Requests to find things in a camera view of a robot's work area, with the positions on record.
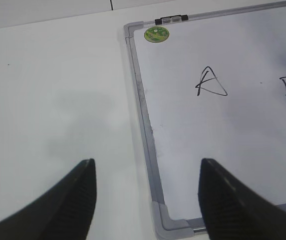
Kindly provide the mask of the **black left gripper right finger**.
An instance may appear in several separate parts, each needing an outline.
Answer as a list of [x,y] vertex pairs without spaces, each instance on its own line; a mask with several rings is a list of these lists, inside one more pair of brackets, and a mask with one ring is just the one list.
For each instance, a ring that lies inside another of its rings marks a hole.
[[212,240],[286,240],[286,212],[212,158],[201,160],[198,201]]

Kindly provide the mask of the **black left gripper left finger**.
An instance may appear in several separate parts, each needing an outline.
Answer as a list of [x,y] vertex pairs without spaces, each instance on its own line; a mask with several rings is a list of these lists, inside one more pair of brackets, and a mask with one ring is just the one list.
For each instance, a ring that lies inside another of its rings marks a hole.
[[82,160],[38,199],[0,221],[0,240],[83,240],[97,199],[94,159]]

